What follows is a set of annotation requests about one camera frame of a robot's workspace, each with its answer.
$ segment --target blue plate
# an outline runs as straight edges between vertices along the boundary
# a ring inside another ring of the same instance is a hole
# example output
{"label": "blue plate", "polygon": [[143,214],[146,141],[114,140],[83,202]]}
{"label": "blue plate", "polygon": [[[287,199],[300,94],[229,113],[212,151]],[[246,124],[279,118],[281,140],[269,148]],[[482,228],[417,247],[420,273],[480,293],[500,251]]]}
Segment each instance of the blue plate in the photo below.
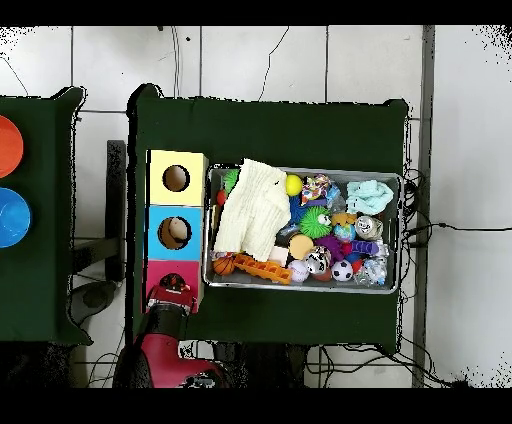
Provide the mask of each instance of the blue plate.
{"label": "blue plate", "polygon": [[15,191],[0,187],[0,248],[18,243],[30,227],[30,209]]}

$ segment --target light blue cloth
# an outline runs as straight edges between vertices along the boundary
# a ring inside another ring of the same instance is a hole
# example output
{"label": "light blue cloth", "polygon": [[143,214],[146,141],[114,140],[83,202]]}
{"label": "light blue cloth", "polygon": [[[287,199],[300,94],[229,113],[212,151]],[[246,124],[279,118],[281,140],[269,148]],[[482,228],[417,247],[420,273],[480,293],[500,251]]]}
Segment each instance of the light blue cloth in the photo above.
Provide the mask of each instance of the light blue cloth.
{"label": "light blue cloth", "polygon": [[347,212],[362,212],[365,215],[377,215],[393,199],[393,191],[384,183],[376,180],[350,182],[347,184]]}

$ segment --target green table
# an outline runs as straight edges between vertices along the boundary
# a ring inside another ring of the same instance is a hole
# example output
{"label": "green table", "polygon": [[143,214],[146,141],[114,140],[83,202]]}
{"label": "green table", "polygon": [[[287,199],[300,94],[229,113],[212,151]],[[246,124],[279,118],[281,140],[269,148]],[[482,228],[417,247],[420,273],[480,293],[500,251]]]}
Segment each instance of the green table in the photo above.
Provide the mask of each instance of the green table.
{"label": "green table", "polygon": [[[159,93],[154,85],[143,85],[128,104],[129,170],[134,171],[134,179],[129,179],[128,232],[135,230],[135,243],[128,248],[127,272],[133,260],[135,265],[133,287],[127,287],[133,310],[127,302],[126,316],[127,325],[133,316],[135,331],[141,320],[146,150],[202,152],[210,163],[240,163],[247,157],[274,166],[402,175],[407,115],[403,100],[384,105],[310,105],[166,99]],[[362,295],[206,287],[199,313],[190,317],[187,338],[380,343],[394,352],[397,298],[397,292]]]}
{"label": "green table", "polygon": [[24,140],[19,167],[0,179],[32,211],[32,226],[15,246],[0,249],[0,340],[90,344],[66,313],[72,274],[72,128],[80,88],[50,99],[0,97],[0,115]]}

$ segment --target pink box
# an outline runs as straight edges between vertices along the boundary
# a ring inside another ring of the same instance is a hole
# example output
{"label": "pink box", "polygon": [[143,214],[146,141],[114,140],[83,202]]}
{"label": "pink box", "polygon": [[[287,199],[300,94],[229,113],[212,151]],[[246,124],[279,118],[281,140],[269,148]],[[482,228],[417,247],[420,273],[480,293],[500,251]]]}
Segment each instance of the pink box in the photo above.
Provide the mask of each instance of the pink box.
{"label": "pink box", "polygon": [[[190,286],[192,296],[196,298],[194,309],[192,313],[197,313],[199,304],[203,297],[203,284],[201,276],[199,275],[201,270],[199,261],[159,261],[149,260],[148,261],[148,278],[146,281],[146,295],[144,296],[143,302],[147,299],[149,291],[160,283],[160,280],[167,274],[178,274],[184,280],[185,283]],[[142,308],[143,311],[147,312],[145,305]]]}

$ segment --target yellow ball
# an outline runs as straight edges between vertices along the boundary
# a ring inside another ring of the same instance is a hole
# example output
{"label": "yellow ball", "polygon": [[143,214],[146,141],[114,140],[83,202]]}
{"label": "yellow ball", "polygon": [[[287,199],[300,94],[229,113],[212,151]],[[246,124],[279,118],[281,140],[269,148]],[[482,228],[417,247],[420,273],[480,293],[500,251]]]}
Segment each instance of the yellow ball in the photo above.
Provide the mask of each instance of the yellow ball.
{"label": "yellow ball", "polygon": [[296,196],[302,191],[302,180],[297,175],[288,175],[286,177],[286,194]]}

